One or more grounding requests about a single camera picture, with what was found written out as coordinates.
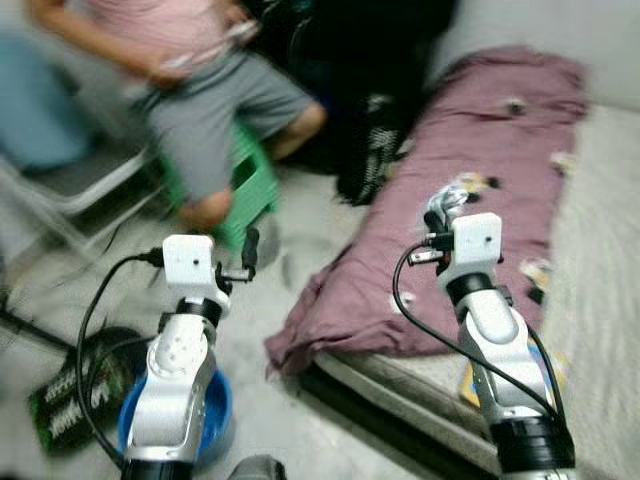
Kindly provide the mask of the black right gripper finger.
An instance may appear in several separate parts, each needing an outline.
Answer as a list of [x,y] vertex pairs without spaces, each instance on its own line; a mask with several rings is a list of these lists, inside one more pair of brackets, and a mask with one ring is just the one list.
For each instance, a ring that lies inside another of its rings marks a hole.
[[431,233],[447,233],[451,223],[462,214],[468,202],[468,192],[461,183],[445,184],[426,204],[426,228]]

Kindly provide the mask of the blue yellow children's book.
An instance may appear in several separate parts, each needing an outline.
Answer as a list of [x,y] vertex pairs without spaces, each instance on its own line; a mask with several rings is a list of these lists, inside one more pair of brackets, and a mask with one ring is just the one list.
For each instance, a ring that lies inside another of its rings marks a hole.
[[[530,342],[527,343],[527,349],[529,349],[530,355],[534,358],[535,364],[539,366],[541,375],[547,375],[547,362],[541,357],[540,348],[530,340]],[[556,380],[563,381],[566,379],[568,369],[567,358],[564,357],[561,352],[554,351],[549,353],[549,358],[550,361],[552,361],[553,370],[556,372]],[[477,394],[476,381],[474,380],[474,369],[472,369],[470,364],[466,366],[465,372],[463,372],[462,375],[460,398],[470,403],[476,410],[480,410],[481,403],[479,394]]]

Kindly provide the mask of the green plastic stool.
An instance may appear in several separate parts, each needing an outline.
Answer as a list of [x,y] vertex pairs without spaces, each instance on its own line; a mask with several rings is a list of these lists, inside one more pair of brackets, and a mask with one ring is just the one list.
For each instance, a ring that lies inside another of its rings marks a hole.
[[227,218],[209,236],[230,251],[242,251],[252,233],[259,232],[256,221],[265,212],[274,212],[280,198],[273,160],[259,137],[241,120],[233,120],[230,137],[230,187],[232,206]]

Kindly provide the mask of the purple cartoon print blanket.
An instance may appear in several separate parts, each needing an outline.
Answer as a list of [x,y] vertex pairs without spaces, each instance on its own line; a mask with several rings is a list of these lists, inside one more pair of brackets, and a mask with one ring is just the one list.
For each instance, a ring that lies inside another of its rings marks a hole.
[[503,221],[497,280],[527,323],[541,310],[527,296],[522,262],[548,260],[564,177],[554,156],[570,154],[588,114],[588,70],[579,61],[525,46],[471,52],[445,70],[413,125],[413,147],[380,189],[355,238],[312,275],[280,332],[266,339],[271,369],[305,370],[324,352],[442,355],[460,324],[433,268],[404,268],[406,319],[392,294],[399,256],[425,236],[426,204],[462,174],[493,177],[467,212]]

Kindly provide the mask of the blue plastic basin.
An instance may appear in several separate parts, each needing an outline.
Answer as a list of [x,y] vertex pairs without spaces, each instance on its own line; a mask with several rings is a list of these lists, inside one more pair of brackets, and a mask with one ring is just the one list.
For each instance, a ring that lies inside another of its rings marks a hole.
[[[138,380],[131,392],[125,397],[123,406],[116,420],[116,452],[124,454],[131,439],[131,426],[134,411],[145,388],[146,380]],[[205,393],[205,419],[200,436],[200,447],[196,454],[195,475],[205,474],[219,463],[225,456],[236,438],[236,420],[233,413],[233,393],[227,375],[220,367],[216,367],[209,387]]]

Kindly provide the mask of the person in pink shirt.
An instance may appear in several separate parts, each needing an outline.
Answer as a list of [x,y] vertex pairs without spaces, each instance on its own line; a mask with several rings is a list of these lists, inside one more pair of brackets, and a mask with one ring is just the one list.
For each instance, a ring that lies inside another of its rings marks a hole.
[[26,0],[27,17],[122,70],[129,105],[184,187],[179,216],[209,234],[233,206],[233,129],[246,125],[271,159],[323,129],[326,110],[230,32],[250,23],[238,0]]

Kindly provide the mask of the grey metal folding chair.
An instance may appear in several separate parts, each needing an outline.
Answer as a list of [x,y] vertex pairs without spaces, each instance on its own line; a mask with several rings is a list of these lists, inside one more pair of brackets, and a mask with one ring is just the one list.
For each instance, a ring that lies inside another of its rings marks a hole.
[[145,143],[120,140],[101,140],[78,163],[41,172],[0,156],[0,188],[90,265],[102,257],[96,243],[168,192]]

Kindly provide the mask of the dark bed base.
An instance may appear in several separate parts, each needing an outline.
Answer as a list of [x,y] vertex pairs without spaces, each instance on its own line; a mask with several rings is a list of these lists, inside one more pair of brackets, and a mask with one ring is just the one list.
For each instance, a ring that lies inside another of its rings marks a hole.
[[497,475],[376,406],[320,367],[303,371],[294,383],[303,403],[321,417],[422,479],[498,480]]

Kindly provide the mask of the black garment with white print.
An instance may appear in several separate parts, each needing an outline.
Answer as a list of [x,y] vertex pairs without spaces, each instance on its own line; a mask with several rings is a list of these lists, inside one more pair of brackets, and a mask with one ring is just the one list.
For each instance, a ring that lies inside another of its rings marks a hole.
[[328,119],[302,165],[333,174],[343,202],[371,204],[428,101],[428,73],[463,0],[239,0],[251,49],[302,84]]

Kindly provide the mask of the grey robot leg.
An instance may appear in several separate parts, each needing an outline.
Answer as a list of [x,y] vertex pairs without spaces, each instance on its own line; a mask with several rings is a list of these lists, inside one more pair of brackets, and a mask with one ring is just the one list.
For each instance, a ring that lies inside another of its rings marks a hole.
[[269,454],[243,458],[225,480],[288,480],[285,466]]

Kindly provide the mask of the black green printed bag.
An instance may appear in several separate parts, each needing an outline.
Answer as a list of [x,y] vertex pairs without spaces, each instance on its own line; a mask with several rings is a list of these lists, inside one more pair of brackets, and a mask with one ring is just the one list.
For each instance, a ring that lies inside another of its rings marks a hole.
[[125,398],[137,383],[148,338],[124,326],[87,335],[84,355],[70,349],[58,374],[29,394],[28,408],[46,454],[65,456],[96,442],[77,404],[76,367],[88,397],[90,417],[102,433],[116,424]]

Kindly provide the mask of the blue cloth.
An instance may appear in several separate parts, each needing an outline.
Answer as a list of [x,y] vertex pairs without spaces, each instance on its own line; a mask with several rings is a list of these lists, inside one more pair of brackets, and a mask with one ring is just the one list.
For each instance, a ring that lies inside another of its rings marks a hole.
[[0,31],[0,154],[49,170],[90,155],[93,129],[58,68],[29,38]]

